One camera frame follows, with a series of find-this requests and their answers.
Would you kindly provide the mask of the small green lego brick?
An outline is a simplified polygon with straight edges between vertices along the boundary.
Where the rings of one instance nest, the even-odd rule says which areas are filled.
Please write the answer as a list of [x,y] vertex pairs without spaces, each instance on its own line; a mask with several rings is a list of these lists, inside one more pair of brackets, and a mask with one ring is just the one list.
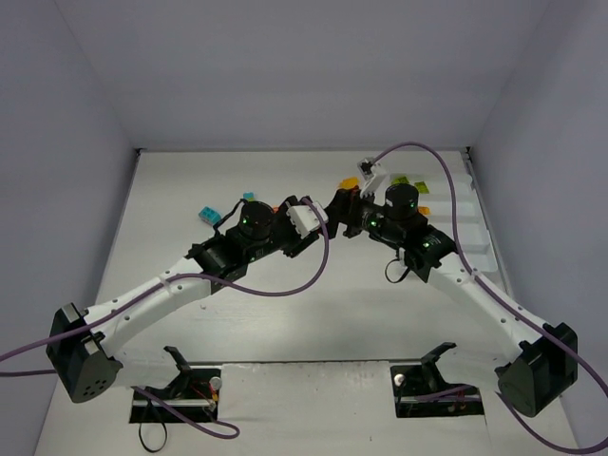
[[423,182],[423,181],[417,181],[414,183],[414,187],[421,193],[421,194],[428,194],[429,190],[427,185]]

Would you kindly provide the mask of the light blue lego brick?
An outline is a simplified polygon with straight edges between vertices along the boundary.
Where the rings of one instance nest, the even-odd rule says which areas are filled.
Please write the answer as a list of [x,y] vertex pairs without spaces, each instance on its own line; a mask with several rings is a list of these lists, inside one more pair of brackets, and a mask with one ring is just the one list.
[[199,211],[199,219],[205,222],[206,224],[213,226],[221,221],[222,216],[217,210],[213,209],[212,207],[204,206]]

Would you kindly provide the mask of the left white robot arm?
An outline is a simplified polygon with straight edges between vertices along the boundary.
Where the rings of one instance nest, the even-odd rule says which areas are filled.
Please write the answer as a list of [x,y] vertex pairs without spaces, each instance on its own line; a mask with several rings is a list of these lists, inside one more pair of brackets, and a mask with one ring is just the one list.
[[[53,316],[46,353],[75,404],[112,386],[148,384],[164,388],[184,374],[171,347],[159,355],[134,355],[125,345],[178,309],[224,288],[236,289],[248,267],[275,253],[295,257],[317,239],[327,240],[329,217],[309,199],[286,199],[278,209],[245,203],[238,222],[216,230],[164,272],[136,289],[85,310],[66,304]],[[167,368],[179,366],[177,372]]]

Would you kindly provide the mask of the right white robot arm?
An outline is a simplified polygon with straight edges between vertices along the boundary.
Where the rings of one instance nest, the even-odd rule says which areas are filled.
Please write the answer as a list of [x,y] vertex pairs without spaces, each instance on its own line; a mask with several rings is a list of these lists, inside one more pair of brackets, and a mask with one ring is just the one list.
[[339,189],[326,208],[330,227],[345,237],[367,233],[394,250],[406,270],[451,298],[501,348],[493,367],[499,393],[522,415],[537,416],[578,379],[578,336],[528,313],[483,275],[467,268],[455,241],[418,210],[418,191],[395,184],[378,205],[359,188]]

